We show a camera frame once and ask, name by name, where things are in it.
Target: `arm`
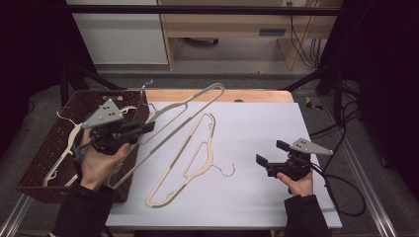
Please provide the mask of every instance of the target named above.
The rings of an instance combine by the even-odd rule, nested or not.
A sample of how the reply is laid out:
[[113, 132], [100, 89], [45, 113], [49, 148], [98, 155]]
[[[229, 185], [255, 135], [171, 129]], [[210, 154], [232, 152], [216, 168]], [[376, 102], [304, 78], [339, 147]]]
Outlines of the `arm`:
[[313, 194], [312, 170], [299, 181], [293, 181], [281, 173], [277, 177], [293, 194], [293, 197], [285, 200], [288, 217], [285, 237], [330, 236], [317, 197]]
[[[87, 144], [90, 129], [83, 134]], [[115, 191], [102, 186], [114, 167], [126, 158], [129, 144], [123, 145], [113, 156], [86, 147], [81, 161], [83, 178], [76, 182], [62, 204], [50, 236], [101, 236], [115, 200]]]

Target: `black curtain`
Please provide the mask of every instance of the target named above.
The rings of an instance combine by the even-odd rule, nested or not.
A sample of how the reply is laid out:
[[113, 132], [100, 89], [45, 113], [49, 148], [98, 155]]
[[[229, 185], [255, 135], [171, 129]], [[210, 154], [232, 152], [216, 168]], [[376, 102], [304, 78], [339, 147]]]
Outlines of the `black curtain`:
[[[345, 80], [360, 84], [363, 118], [383, 162], [397, 169], [419, 200], [418, 9], [418, 1], [377, 0], [357, 27], [338, 68]], [[335, 46], [347, 29], [341, 23], [328, 46]]]
[[[53, 3], [66, 4], [65, 0]], [[0, 156], [27, 115], [33, 94], [57, 85], [63, 68], [68, 68], [73, 87], [87, 89], [83, 76], [71, 70], [73, 63], [96, 72], [72, 14], [53, 12], [47, 4], [0, 1]]]

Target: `white cabinet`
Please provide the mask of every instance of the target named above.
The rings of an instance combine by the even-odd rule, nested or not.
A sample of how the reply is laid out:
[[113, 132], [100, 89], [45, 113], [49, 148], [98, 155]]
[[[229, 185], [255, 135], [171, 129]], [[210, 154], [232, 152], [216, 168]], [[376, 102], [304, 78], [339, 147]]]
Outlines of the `white cabinet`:
[[[67, 0], [68, 4], [156, 5], [155, 0]], [[73, 14], [95, 64], [167, 64], [158, 14]]]

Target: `gray floor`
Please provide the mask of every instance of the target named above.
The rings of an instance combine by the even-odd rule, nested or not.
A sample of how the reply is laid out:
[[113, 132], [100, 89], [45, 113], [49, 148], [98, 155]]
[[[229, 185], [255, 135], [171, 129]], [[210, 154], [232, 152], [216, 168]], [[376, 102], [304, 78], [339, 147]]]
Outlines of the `gray floor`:
[[[195, 45], [181, 40], [172, 71], [156, 65], [130, 65], [123, 69], [117, 65], [98, 68], [104, 77], [126, 87], [140, 87], [153, 79], [150, 88], [204, 88], [213, 82], [221, 82], [226, 89], [283, 88], [312, 70], [300, 63], [296, 70], [288, 71], [274, 39], [220, 39], [218, 45]], [[99, 87], [97, 83], [88, 82], [91, 87]], [[308, 83], [293, 92], [309, 133], [332, 124], [326, 110], [319, 111], [305, 105], [306, 96], [312, 96], [315, 104], [321, 103], [324, 107], [332, 102], [333, 92], [325, 97], [315, 97], [312, 89], [316, 83]], [[350, 98], [344, 97], [344, 100], [346, 102]], [[37, 93], [31, 102], [34, 105], [33, 111], [25, 118], [20, 131], [13, 138], [13, 144], [0, 160], [0, 223], [6, 220], [20, 197], [15, 187], [56, 120], [55, 111], [60, 107], [58, 87]], [[353, 119], [348, 123], [346, 137], [373, 184], [397, 235], [419, 236], [418, 202], [397, 171], [382, 167], [378, 151], [361, 120]], [[330, 133], [312, 140], [325, 147], [335, 147], [338, 136]], [[319, 157], [322, 165], [325, 160], [325, 157]], [[336, 151], [328, 172], [356, 184], [342, 147]], [[361, 200], [353, 189], [339, 181], [333, 180], [331, 183], [342, 210], [360, 210]], [[24, 236], [26, 230], [49, 230], [58, 209], [58, 204], [43, 204], [34, 200], [18, 235]], [[362, 216], [341, 215], [341, 219], [343, 228], [334, 230], [333, 236], [381, 236], [368, 210]]]

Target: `outlet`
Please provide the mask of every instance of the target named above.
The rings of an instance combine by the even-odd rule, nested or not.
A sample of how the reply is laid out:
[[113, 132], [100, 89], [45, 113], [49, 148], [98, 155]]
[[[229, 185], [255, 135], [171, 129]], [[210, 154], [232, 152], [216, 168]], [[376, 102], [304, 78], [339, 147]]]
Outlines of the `outlet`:
[[281, 7], [305, 7], [307, 0], [283, 0]]

